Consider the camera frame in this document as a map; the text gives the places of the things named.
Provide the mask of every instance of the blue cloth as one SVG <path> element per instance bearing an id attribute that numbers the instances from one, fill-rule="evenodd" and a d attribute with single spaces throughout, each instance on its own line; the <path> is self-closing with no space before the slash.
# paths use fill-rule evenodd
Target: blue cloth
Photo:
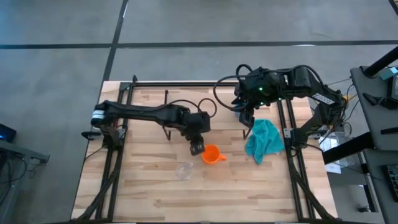
<path id="1" fill-rule="evenodd" d="M 280 139 L 278 129 L 267 119 L 254 121 L 252 135 L 249 137 L 245 151 L 254 156 L 257 164 L 261 164 L 265 155 L 280 152 L 284 144 Z"/>

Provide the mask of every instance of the orange cup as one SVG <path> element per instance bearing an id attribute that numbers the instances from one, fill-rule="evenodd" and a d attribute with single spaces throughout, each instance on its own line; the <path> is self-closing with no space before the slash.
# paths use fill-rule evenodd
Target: orange cup
<path id="1" fill-rule="evenodd" d="M 221 155 L 220 150 L 215 145 L 205 146 L 205 152 L 201 154 L 201 158 L 208 165 L 214 165 L 220 160 L 226 160 L 226 156 Z"/>

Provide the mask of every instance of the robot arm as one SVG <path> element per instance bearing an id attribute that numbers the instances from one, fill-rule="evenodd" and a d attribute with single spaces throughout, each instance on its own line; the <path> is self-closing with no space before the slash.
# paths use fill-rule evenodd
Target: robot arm
<path id="1" fill-rule="evenodd" d="M 254 109 L 262 105 L 270 106 L 278 100 L 291 100 L 293 97 L 310 97 L 319 102 L 313 117 L 301 128 L 291 131 L 293 147 L 305 147 L 308 136 L 321 126 L 336 124 L 341 120 L 346 106 L 346 100 L 340 91 L 332 90 L 324 85 L 318 74 L 306 65 L 282 70 L 259 67 L 246 76 L 237 74 L 237 77 L 245 77 L 245 79 L 238 79 L 239 83 L 234 91 L 237 97 L 232 102 L 235 107 L 230 109 L 240 112 L 239 121 L 249 128 L 254 125 Z"/>
<path id="2" fill-rule="evenodd" d="M 210 116 L 207 112 L 191 113 L 187 107 L 172 104 L 149 107 L 104 101 L 95 106 L 91 125 L 100 128 L 107 146 L 120 145 L 120 134 L 113 127 L 114 121 L 119 118 L 155 121 L 161 126 L 176 128 L 190 141 L 193 156 L 205 150 L 201 133 L 210 131 Z"/>

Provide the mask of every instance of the concrete floor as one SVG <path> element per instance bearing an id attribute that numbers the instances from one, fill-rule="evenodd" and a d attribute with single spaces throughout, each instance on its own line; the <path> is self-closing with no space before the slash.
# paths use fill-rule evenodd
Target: concrete floor
<path id="1" fill-rule="evenodd" d="M 2 1 L 0 45 L 111 43 L 121 3 Z M 398 37 L 398 30 L 391 29 L 397 24 L 388 1 L 380 0 L 130 0 L 120 42 L 389 40 Z M 393 47 L 118 49 L 110 80 L 130 80 L 133 74 L 140 80 L 216 80 L 248 63 L 268 68 L 307 64 L 331 83 Z M 80 133 L 90 128 L 108 55 L 109 49 L 0 50 L 0 123 L 18 131 L 18 145 L 51 155 L 34 179 L 24 178 L 15 223 L 70 218 L 87 145 Z M 350 84 L 332 87 L 345 92 Z M 353 136 L 367 131 L 360 106 L 350 123 Z M 330 179 L 339 217 L 382 222 L 379 214 L 355 211 L 361 189 Z M 354 189 L 354 196 L 349 198 L 345 187 Z"/>

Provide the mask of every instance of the wooden tabletop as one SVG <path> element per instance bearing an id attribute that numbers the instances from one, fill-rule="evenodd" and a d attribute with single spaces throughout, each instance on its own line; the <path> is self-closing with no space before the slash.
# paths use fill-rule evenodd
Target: wooden tabletop
<path id="1" fill-rule="evenodd" d="M 116 101 L 120 82 L 104 82 L 100 96 Z M 213 98 L 209 87 L 135 87 L 132 104 L 158 106 L 177 99 Z M 232 87 L 220 87 L 220 98 L 230 102 Z M 312 113 L 306 98 L 292 102 L 297 126 L 303 125 Z M 201 106 L 212 114 L 211 103 Z M 276 104 L 256 110 L 256 119 L 269 119 L 280 130 Z M 287 126 L 289 117 L 285 108 Z M 162 128 L 153 122 L 129 120 L 122 171 L 116 199 L 115 222 L 276 222 L 297 221 L 285 152 L 268 155 L 258 166 L 246 155 L 242 129 L 235 114 L 218 105 L 211 119 L 212 130 L 203 134 L 205 144 L 217 145 L 226 161 L 215 166 L 204 165 L 201 156 L 191 156 L 189 142 L 172 132 L 168 141 Z M 89 143 L 87 154 L 101 147 L 102 139 Z M 320 203 L 336 217 L 336 208 L 320 151 L 303 150 L 310 188 Z M 83 166 L 72 218 L 83 213 L 98 193 L 103 175 L 106 150 L 91 156 Z M 192 162 L 189 180 L 175 174 L 177 166 Z M 106 197 L 104 213 L 108 210 Z"/>

